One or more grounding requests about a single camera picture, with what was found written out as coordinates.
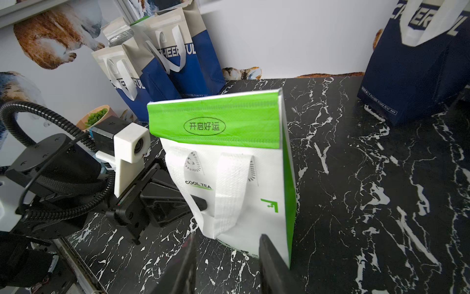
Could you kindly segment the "blue white bag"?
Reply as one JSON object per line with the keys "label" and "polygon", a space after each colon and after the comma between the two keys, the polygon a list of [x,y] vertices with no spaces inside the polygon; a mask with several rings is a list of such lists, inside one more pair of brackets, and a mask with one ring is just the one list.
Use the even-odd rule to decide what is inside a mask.
{"label": "blue white bag", "polygon": [[148,17],[140,27],[182,98],[220,93],[225,79],[196,1]]}

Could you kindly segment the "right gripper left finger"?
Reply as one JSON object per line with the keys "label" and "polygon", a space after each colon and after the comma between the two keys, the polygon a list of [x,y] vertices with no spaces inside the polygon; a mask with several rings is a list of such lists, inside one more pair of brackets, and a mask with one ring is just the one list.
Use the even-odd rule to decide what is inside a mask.
{"label": "right gripper left finger", "polygon": [[194,294],[197,273],[196,236],[191,233],[170,260],[152,294]]}

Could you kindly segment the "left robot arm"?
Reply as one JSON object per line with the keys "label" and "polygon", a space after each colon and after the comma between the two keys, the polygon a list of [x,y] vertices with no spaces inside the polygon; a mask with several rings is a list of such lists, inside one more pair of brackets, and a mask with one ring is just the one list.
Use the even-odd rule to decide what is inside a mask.
{"label": "left robot arm", "polygon": [[147,226],[190,214],[164,161],[145,161],[151,136],[134,122],[105,115],[83,130],[33,102],[1,105],[1,130],[24,145],[1,175],[19,196],[1,197],[1,287],[32,294],[102,294],[104,287],[67,237],[100,213],[139,245]]}

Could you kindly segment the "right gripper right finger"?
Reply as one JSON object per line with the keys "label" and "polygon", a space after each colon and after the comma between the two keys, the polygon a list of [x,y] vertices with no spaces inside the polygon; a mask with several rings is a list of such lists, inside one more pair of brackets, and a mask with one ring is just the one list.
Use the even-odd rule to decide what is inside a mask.
{"label": "right gripper right finger", "polygon": [[304,294],[270,238],[259,239],[259,268],[262,294]]}

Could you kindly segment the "green white bag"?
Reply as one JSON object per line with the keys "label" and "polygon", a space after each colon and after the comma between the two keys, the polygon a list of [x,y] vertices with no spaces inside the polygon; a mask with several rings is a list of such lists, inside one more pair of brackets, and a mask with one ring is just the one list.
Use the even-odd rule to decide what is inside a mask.
{"label": "green white bag", "polygon": [[254,257],[266,235],[289,265],[297,203],[282,89],[147,108],[150,133],[202,234]]}
{"label": "green white bag", "polygon": [[151,17],[152,17],[151,15],[144,15],[141,17],[133,12],[128,12],[127,14],[123,16],[123,18],[125,19],[126,23],[129,26],[132,26],[139,22],[143,22],[144,20],[151,18]]}

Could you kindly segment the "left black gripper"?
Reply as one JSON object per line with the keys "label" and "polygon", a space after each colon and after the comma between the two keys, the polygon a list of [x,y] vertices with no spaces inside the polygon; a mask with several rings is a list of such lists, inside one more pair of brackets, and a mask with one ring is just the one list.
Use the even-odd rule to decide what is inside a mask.
{"label": "left black gripper", "polygon": [[128,242],[139,245],[148,226],[164,228],[192,214],[163,161],[152,161],[105,212]]}

